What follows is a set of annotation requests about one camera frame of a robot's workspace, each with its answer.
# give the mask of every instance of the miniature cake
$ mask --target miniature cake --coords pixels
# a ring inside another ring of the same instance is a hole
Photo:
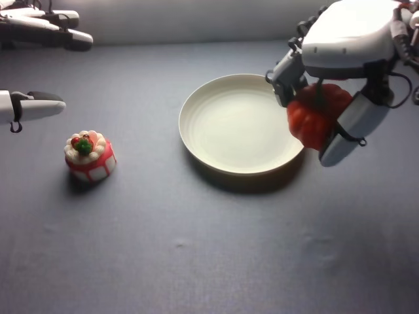
[[[111,142],[95,131],[73,134],[67,140],[64,152],[72,174],[86,182],[108,177],[117,164]]]

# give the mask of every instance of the tabletop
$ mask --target tabletop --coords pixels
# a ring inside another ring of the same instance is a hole
[[[264,75],[286,51],[0,53],[3,88],[67,103],[22,133],[0,126],[0,313],[417,313],[419,107],[391,111],[367,147],[332,168],[307,150],[283,171],[237,180],[184,149],[177,119],[191,92],[223,75]],[[341,85],[354,93],[362,82]],[[108,137],[118,160],[92,188],[64,162],[81,130]]]

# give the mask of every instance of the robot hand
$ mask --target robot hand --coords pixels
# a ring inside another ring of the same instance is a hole
[[[89,34],[72,28],[79,24],[75,11],[41,10],[39,1],[32,5],[23,0],[0,0],[0,42],[39,43],[43,46],[59,47],[73,51],[87,51],[93,45]],[[10,123],[12,133],[22,131],[20,121],[34,120],[59,114],[65,108],[64,101],[56,95],[29,92],[10,93],[0,90],[0,124]]]
[[[283,107],[298,98],[303,88],[307,89],[305,72],[319,78],[318,96],[323,79],[367,79],[321,139],[319,160],[323,166],[334,166],[357,146],[365,146],[365,137],[378,127],[388,111],[407,100],[409,95],[393,104],[390,75],[407,80],[409,94],[412,92],[409,78],[393,69],[398,60],[419,69],[413,50],[415,38],[419,38],[418,9],[419,1],[392,0],[341,0],[329,8],[322,7],[318,16],[298,25],[299,38],[289,41],[288,54],[266,74],[266,81],[273,85]],[[313,109],[329,118],[322,108],[325,106]]]

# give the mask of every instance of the white wall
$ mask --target white wall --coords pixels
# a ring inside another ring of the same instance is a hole
[[[333,0],[54,0],[81,15],[100,44],[288,38],[295,24]]]

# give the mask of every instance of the round plate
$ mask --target round plate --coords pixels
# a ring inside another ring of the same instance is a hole
[[[288,130],[286,109],[260,75],[230,75],[199,87],[182,107],[179,131],[198,160],[236,175],[275,170],[302,150]]]

